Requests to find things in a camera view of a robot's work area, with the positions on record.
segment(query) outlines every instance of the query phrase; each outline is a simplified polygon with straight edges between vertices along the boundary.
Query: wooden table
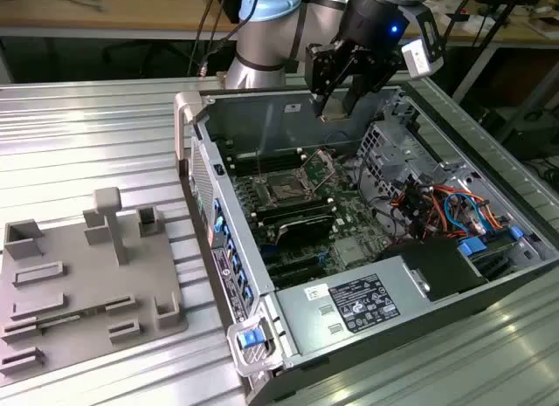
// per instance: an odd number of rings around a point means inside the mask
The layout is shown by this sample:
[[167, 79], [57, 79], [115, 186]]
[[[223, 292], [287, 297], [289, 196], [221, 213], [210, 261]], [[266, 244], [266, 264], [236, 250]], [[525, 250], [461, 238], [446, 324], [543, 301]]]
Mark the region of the wooden table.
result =
[[[207, 1], [99, 0], [101, 11], [67, 0], [0, 1], [0, 37], [194, 39]], [[474, 11], [477, 6], [470, 3], [468, 9]], [[206, 19], [202, 39], [209, 37], [217, 10], [216, 1]], [[461, 100], [498, 48], [559, 48], [559, 42], [549, 41], [525, 23], [525, 17], [512, 17], [512, 23], [500, 30], [466, 76], [455, 99]], [[216, 38], [222, 38], [233, 27], [227, 17], [222, 16], [217, 24]], [[439, 30], [442, 33], [445, 27], [440, 24]], [[418, 29], [411, 26], [404, 37], [417, 34]], [[474, 37], [470, 32], [454, 29], [449, 45], [469, 46]], [[2, 58], [0, 50], [0, 84], [8, 80], [7, 69], [4, 68], [3, 74]]]

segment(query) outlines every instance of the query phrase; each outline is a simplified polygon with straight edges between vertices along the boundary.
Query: circuit board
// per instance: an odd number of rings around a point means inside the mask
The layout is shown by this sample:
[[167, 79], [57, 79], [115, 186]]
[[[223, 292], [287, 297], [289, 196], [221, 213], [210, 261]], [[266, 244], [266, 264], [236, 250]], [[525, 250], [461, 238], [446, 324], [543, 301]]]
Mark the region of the circuit board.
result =
[[[351, 178], [342, 164], [324, 150], [307, 157], [309, 160], [298, 169], [231, 176], [262, 258], [279, 287], [366, 265], [390, 244], [360, 193], [352, 189]], [[251, 221], [258, 209], [325, 199], [333, 200], [332, 212], [328, 213], [334, 216], [333, 225], [324, 238], [311, 244], [279, 248], [273, 242], [272, 226]], [[292, 273], [288, 271], [297, 274], [310, 265], [313, 272], [289, 278]]]

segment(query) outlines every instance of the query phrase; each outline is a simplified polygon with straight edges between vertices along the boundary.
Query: black chair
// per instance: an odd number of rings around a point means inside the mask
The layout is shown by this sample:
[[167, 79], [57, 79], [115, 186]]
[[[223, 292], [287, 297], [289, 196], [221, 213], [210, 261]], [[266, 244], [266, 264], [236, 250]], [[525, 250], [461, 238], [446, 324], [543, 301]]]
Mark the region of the black chair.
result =
[[178, 58], [182, 59], [185, 62], [185, 67], [188, 66], [190, 62], [190, 55], [182, 52], [178, 48], [172, 45], [172, 41], [164, 41], [164, 40], [151, 40], [151, 39], [135, 39], [133, 41], [123, 42], [121, 44], [113, 44], [106, 46], [103, 49], [102, 58], [103, 61], [107, 64], [110, 64], [113, 60], [111, 56], [112, 52], [116, 52], [119, 50], [125, 50], [128, 48], [141, 48], [147, 47], [148, 51], [146, 56], [141, 63], [140, 69], [140, 76], [141, 77], [148, 77], [149, 69], [153, 60], [159, 56], [163, 52], [170, 52], [173, 55], [176, 55]]

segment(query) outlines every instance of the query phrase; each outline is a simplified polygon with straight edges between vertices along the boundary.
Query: warning label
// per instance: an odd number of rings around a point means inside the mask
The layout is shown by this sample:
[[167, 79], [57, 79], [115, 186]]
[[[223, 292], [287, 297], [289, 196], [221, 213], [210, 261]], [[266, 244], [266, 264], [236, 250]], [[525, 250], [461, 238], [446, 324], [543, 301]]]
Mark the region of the warning label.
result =
[[354, 334], [400, 315], [375, 273], [329, 291], [346, 327]]

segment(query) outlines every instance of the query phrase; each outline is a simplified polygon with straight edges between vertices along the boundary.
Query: ribbed aluminum table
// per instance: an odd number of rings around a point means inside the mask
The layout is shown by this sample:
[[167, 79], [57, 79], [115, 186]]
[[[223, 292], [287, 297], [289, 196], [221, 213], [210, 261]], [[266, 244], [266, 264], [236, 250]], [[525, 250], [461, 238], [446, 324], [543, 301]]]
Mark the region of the ribbed aluminum table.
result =
[[[292, 83], [300, 79], [290, 79]], [[417, 83], [426, 99], [437, 90]], [[0, 389], [0, 404], [244, 404], [175, 171], [172, 100], [213, 79], [0, 88], [0, 224], [80, 221], [92, 189], [119, 186], [125, 208], [156, 203], [167, 221], [190, 327], [182, 334]], [[457, 108], [440, 104], [452, 117]], [[553, 192], [490, 137], [460, 127], [476, 149], [559, 227]], [[422, 134], [451, 154], [430, 125]], [[284, 405], [559, 403], [559, 271], [487, 311], [367, 361]]]

